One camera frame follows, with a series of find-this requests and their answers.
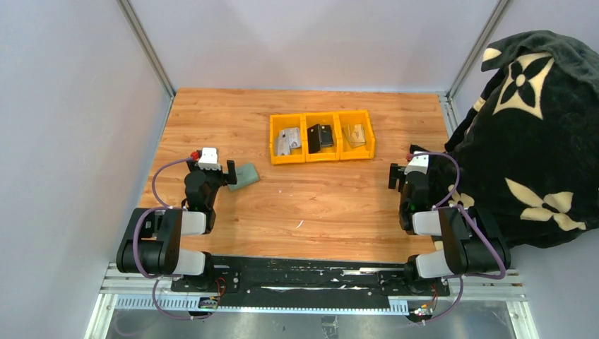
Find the green leather card holder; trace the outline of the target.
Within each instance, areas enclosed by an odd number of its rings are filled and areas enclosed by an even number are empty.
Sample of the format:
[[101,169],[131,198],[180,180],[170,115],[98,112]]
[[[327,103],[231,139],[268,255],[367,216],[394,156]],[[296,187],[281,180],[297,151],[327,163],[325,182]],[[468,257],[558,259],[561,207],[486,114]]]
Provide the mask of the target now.
[[252,163],[247,163],[236,169],[237,183],[229,184],[230,191],[238,191],[259,181],[259,174]]

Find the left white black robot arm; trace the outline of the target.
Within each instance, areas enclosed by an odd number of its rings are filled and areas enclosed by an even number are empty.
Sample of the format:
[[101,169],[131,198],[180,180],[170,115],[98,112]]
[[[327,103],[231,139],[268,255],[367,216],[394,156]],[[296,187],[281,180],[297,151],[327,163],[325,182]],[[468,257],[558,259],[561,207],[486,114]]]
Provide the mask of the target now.
[[182,161],[190,170],[184,178],[184,201],[179,207],[160,201],[158,207],[134,209],[116,264],[121,273],[140,273],[145,278],[189,275],[191,285],[207,292],[216,283],[211,256],[183,249],[181,240],[184,235],[211,233],[218,190],[237,183],[235,162],[228,160],[223,169],[218,162],[200,162],[195,157]]

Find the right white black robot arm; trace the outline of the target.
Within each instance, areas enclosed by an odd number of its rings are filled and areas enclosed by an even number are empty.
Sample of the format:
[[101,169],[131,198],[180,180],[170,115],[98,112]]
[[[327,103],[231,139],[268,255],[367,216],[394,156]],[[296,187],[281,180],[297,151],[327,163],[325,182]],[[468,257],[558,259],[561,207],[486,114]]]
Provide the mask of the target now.
[[396,163],[389,168],[389,188],[401,195],[401,229],[410,235],[437,237],[443,245],[408,259],[403,284],[409,293],[421,295],[437,278],[469,275],[500,280],[506,276],[511,254],[490,212],[461,205],[433,206],[428,175]]

